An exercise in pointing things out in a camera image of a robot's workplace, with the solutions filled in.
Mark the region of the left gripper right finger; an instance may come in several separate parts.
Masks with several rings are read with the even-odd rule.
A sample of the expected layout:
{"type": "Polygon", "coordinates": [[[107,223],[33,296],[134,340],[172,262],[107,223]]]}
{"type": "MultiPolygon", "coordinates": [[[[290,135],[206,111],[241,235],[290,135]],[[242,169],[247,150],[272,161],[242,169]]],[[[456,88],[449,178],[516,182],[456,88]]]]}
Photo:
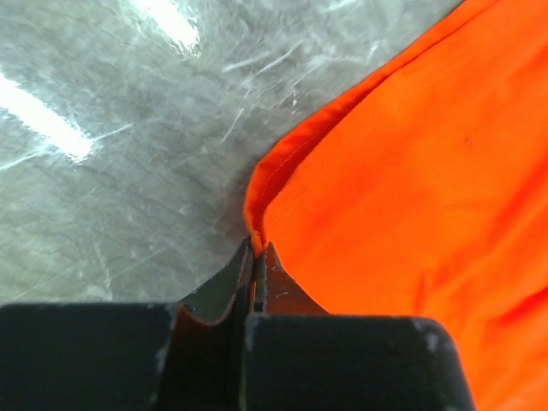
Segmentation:
{"type": "Polygon", "coordinates": [[[436,321],[335,315],[260,256],[244,333],[245,410],[471,410],[456,346],[436,321]]]}

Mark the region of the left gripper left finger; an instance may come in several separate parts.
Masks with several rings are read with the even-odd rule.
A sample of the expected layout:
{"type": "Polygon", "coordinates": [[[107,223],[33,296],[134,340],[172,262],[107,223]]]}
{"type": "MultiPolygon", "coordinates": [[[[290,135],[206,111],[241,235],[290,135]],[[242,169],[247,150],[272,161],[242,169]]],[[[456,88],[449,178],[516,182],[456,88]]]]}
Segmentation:
{"type": "Polygon", "coordinates": [[[1,307],[4,410],[235,410],[253,249],[178,301],[1,307]]]}

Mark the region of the orange t shirt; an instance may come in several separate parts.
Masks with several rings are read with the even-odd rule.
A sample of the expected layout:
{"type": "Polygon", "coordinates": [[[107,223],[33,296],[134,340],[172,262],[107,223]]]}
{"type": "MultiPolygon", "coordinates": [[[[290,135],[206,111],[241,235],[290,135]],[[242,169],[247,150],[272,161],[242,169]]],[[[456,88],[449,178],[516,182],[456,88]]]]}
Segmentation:
{"type": "Polygon", "coordinates": [[[438,321],[477,409],[546,409],[546,2],[462,3],[281,139],[244,216],[328,312],[438,321]]]}

